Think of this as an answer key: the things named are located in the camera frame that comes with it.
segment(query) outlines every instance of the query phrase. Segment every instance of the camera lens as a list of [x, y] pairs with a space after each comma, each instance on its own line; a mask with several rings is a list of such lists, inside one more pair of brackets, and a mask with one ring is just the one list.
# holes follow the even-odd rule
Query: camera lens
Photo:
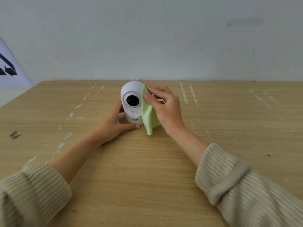
[[140, 103], [140, 100], [137, 96], [131, 95], [126, 98], [126, 102], [129, 106], [135, 107]]

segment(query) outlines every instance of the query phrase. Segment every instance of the left hand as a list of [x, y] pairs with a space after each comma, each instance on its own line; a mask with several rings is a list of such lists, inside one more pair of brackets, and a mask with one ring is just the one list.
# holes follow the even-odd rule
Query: left hand
[[124, 131], [140, 129], [141, 126], [136, 123], [121, 124], [119, 122], [120, 112], [124, 112], [121, 100], [93, 131], [92, 135], [100, 141], [100, 144], [111, 141]]

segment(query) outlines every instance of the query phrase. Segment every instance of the knit sweater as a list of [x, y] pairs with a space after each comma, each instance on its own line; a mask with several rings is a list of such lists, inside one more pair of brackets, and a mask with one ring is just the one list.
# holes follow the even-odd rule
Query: knit sweater
[[[230, 226], [303, 226], [303, 203], [211, 144], [195, 182]], [[0, 181], [0, 227], [45, 226], [70, 200], [56, 169], [33, 164]]]

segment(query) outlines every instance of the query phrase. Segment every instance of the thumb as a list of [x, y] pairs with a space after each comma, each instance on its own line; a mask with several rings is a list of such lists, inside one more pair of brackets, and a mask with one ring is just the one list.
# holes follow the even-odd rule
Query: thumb
[[152, 95], [148, 94], [148, 93], [145, 93], [143, 94], [143, 98], [146, 100], [146, 102], [148, 104], [150, 104], [155, 110], [157, 109], [157, 107], [159, 105], [161, 105], [161, 103], [159, 103], [159, 101], [153, 97]]
[[140, 127], [140, 124], [137, 123], [121, 124], [121, 132], [140, 129]]

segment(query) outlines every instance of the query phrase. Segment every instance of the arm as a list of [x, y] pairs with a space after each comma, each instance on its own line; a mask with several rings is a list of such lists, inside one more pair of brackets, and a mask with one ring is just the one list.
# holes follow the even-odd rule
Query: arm
[[100, 145], [120, 133], [140, 128], [121, 124], [121, 101], [100, 126], [49, 165], [33, 164], [0, 181], [0, 227], [44, 226], [70, 200], [69, 183]]
[[148, 90], [144, 95], [166, 132], [197, 166], [195, 181], [210, 203], [217, 206], [230, 226], [303, 226], [303, 203], [262, 175], [246, 162], [208, 145], [182, 122], [180, 103], [167, 87]]

